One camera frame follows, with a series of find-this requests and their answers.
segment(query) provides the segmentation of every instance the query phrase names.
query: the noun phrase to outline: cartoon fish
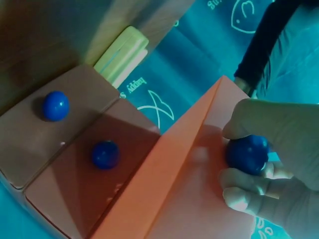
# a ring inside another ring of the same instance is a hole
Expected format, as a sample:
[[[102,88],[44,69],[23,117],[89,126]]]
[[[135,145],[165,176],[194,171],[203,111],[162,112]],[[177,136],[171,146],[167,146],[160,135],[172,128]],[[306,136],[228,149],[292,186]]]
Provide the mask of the cartoon fish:
[[[156,94],[153,91],[148,90],[149,95],[153,101],[152,106],[141,106],[138,107],[138,110],[142,110],[142,109],[153,109],[156,111],[156,115],[157,115],[157,120],[158,120],[158,127],[160,128],[161,124],[160,124],[160,114],[164,114],[166,116],[168,116],[171,120],[174,120],[174,113],[171,110],[170,106],[168,104],[166,104],[165,102],[162,101],[162,99],[158,96],[158,94]]]
[[[231,27],[243,33],[254,34],[263,13],[271,2],[274,0],[259,3],[251,0],[237,0],[231,13]]]

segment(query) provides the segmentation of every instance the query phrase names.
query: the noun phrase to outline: cardboard flap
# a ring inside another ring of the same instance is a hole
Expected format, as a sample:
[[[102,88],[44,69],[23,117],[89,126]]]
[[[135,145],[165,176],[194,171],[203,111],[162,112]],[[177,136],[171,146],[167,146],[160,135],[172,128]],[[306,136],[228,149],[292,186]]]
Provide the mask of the cardboard flap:
[[[93,239],[142,239],[147,235],[194,144],[219,84],[158,140]]]

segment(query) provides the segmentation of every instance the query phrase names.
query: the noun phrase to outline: hand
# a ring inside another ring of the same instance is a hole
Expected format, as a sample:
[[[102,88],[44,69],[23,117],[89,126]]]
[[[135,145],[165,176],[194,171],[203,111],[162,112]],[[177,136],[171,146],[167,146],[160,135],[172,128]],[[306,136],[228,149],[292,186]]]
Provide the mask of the hand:
[[[243,100],[223,134],[264,136],[282,162],[269,162],[264,176],[223,170],[226,204],[282,226],[293,239],[319,239],[319,106]]]

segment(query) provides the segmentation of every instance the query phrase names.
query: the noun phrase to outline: person's arm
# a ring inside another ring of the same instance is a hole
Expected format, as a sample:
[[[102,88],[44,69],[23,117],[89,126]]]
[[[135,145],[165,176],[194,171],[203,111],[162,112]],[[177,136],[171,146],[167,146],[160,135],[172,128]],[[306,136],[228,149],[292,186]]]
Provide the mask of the person's arm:
[[[286,39],[280,39],[280,35],[286,30],[296,9],[303,3],[305,3],[304,0],[276,0],[265,11],[244,58],[234,74],[235,83],[249,96],[262,80],[268,84],[273,73],[277,73],[274,68],[279,68],[292,41],[291,32],[283,36]],[[276,62],[272,66],[270,66],[271,57],[277,58],[274,59]]]

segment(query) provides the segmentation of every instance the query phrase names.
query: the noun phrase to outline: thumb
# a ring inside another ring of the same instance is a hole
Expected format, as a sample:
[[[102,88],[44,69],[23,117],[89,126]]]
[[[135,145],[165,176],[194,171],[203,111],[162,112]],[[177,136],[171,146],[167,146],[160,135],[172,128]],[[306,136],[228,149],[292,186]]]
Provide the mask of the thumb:
[[[294,118],[292,107],[298,106],[244,99],[236,105],[231,120],[223,129],[223,136],[239,139],[254,134],[267,138],[273,144],[278,132],[284,133],[289,121]]]

